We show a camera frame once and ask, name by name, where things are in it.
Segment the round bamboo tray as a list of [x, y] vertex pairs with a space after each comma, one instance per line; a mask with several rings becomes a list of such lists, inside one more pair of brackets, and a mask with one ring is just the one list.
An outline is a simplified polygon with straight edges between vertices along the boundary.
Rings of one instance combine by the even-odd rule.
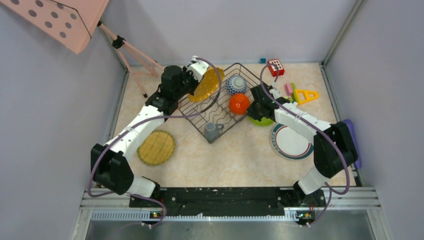
[[138, 147], [136, 153], [142, 163], [159, 166], [172, 158], [176, 146], [174, 136], [168, 131], [154, 130]]

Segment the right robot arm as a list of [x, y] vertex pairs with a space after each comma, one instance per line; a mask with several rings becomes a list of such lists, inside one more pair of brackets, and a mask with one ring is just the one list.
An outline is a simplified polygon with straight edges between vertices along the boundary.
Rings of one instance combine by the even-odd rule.
[[307, 206], [314, 198], [314, 192], [325, 183], [343, 172], [346, 176], [345, 194], [350, 187], [349, 166], [358, 160], [358, 153], [346, 123], [330, 123], [320, 120], [299, 109], [278, 90], [267, 84], [250, 89], [252, 104], [247, 116], [261, 120], [271, 119], [285, 125], [308, 140], [314, 147], [313, 167], [295, 184], [293, 200], [299, 206]]

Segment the blue red patterned bowl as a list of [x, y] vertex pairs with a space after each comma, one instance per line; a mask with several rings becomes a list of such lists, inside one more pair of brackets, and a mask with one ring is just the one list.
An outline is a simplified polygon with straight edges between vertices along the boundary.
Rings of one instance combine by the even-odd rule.
[[225, 89], [231, 96], [235, 94], [244, 94], [247, 88], [246, 80], [239, 74], [232, 75], [225, 83]]

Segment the white plate green rim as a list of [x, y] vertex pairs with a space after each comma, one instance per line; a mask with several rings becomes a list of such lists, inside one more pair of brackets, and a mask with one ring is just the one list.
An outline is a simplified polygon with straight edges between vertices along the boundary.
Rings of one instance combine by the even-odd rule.
[[292, 161], [303, 160], [314, 151], [314, 146], [305, 137], [283, 124], [274, 126], [270, 141], [277, 154]]

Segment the grey mug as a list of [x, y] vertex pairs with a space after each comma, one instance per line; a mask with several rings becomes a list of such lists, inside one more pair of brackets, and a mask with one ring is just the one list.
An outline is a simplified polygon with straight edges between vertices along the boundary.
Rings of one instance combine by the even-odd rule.
[[208, 141], [214, 141], [220, 136], [223, 129], [222, 123], [208, 122], [204, 127], [204, 136]]

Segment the orange bowl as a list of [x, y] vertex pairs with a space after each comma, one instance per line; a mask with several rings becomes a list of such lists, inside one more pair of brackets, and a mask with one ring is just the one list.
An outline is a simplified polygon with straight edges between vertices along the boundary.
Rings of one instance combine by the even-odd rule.
[[233, 95], [228, 102], [229, 110], [236, 115], [244, 115], [251, 105], [249, 98], [243, 93]]

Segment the yellow polka dot plate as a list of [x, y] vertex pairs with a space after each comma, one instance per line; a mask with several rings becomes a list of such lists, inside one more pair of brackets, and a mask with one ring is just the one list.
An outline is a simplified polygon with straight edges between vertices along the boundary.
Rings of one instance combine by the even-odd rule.
[[209, 67], [203, 75], [203, 79], [194, 91], [194, 95], [188, 94], [190, 102], [202, 102], [214, 94], [220, 86], [219, 77], [216, 71]]

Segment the black wire dish rack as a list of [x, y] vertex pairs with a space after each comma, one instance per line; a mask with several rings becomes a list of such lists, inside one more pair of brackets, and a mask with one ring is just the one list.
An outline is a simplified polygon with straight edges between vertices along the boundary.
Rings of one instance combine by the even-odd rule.
[[[245, 115], [235, 114], [230, 111], [229, 101], [231, 95], [226, 90], [227, 80], [231, 77], [242, 77], [247, 86], [245, 95], [249, 98], [250, 102], [253, 102], [254, 100], [250, 89], [260, 83], [259, 77], [241, 63], [234, 63], [225, 67], [223, 70], [224, 77], [222, 79], [219, 98], [214, 104], [212, 104], [212, 102], [218, 94], [217, 92], [200, 102], [192, 102], [185, 96], [179, 101], [178, 106], [178, 110], [182, 115], [191, 116], [187, 120], [209, 144], [215, 142], [219, 137], [228, 132], [246, 117]], [[216, 136], [211, 136], [209, 133], [206, 133], [206, 126], [209, 123], [213, 123], [218, 126], [218, 134]]]

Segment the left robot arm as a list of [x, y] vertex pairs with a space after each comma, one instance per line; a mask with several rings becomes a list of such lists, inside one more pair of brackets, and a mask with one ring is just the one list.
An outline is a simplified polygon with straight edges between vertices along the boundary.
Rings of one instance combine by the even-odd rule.
[[118, 195], [139, 195], [149, 207], [160, 202], [158, 183], [134, 175], [130, 158], [146, 138], [168, 119], [187, 94], [194, 94], [214, 65], [193, 56], [187, 66], [169, 65], [160, 76], [157, 90], [146, 100], [136, 117], [117, 136], [106, 143], [94, 145], [90, 152], [90, 181]]

